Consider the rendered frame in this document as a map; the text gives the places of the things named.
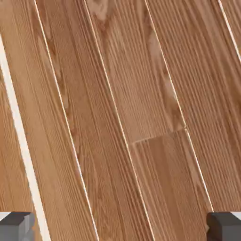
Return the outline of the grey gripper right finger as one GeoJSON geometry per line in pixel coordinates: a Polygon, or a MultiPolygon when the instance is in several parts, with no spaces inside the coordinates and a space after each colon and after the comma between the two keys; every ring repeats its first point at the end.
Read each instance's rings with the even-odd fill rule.
{"type": "Polygon", "coordinates": [[[207,214],[207,241],[241,241],[241,211],[207,214]]]}

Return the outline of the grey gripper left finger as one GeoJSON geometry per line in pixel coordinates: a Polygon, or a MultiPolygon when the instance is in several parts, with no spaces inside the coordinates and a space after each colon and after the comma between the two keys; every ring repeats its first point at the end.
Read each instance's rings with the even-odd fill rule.
{"type": "Polygon", "coordinates": [[[32,212],[0,212],[0,241],[35,241],[32,212]]]}

